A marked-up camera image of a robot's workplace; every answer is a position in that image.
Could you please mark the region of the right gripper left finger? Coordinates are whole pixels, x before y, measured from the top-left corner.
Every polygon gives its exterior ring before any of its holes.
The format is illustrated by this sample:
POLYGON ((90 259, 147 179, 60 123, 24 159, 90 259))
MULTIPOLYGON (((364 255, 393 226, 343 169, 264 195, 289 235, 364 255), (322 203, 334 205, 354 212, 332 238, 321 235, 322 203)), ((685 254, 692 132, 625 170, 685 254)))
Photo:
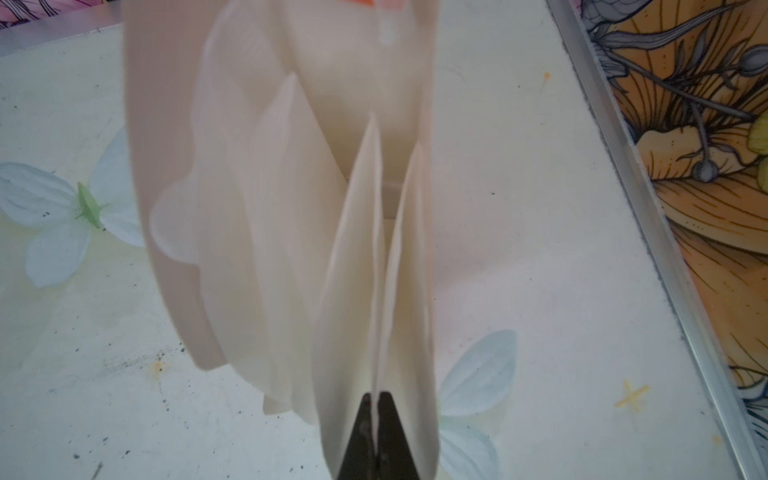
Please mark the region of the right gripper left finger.
POLYGON ((376 477, 371 420, 371 394, 366 393, 361 398, 337 480, 371 480, 376 477))

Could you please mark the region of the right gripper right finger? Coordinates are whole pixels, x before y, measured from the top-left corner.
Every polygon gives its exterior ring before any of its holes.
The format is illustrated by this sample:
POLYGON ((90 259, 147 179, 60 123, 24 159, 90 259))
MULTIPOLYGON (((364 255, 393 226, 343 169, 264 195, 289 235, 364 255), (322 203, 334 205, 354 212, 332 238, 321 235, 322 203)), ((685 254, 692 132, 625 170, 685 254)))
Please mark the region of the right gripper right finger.
POLYGON ((379 424, 375 478, 381 480, 419 480, 401 420, 390 392, 378 401, 379 424))

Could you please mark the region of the white coffee filter stack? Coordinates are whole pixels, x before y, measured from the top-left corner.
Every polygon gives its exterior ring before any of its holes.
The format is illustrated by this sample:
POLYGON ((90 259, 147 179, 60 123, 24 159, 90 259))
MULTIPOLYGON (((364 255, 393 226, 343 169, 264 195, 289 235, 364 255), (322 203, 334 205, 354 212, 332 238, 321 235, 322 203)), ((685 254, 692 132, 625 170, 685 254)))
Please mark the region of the white coffee filter stack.
POLYGON ((429 176, 435 1, 127 1, 127 131, 174 327, 338 476, 364 398, 440 451, 429 176))

